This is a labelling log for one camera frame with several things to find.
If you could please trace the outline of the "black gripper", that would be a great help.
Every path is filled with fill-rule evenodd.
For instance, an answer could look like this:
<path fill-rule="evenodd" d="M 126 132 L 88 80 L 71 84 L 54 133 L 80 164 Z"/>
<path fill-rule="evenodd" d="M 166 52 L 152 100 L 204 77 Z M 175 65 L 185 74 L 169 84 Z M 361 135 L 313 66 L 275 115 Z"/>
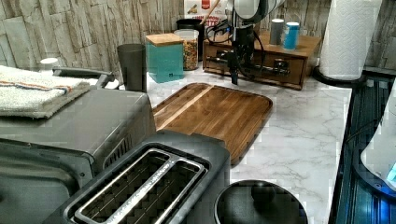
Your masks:
<path fill-rule="evenodd" d="M 241 27 L 233 27 L 232 35 L 233 50 L 229 53 L 228 65 L 231 68 L 232 83 L 237 85 L 237 69 L 253 68 L 255 66 L 252 62 L 255 41 L 253 25 L 248 24 Z"/>

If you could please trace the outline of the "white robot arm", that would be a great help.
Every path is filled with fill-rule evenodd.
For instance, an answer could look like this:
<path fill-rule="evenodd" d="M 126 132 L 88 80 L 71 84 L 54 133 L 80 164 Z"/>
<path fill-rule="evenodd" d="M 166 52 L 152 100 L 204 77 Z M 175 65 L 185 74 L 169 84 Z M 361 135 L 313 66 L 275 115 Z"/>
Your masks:
<path fill-rule="evenodd" d="M 257 23 L 262 21 L 285 0 L 228 0 L 226 7 L 227 22 L 231 28 L 232 50 L 226 53 L 227 65 L 234 85 L 238 84 L 238 74 L 254 79 L 251 71 L 259 74 L 263 71 L 275 71 L 275 68 L 264 66 L 264 52 L 261 64 L 252 62 L 255 40 L 263 48 L 263 44 L 254 31 Z"/>

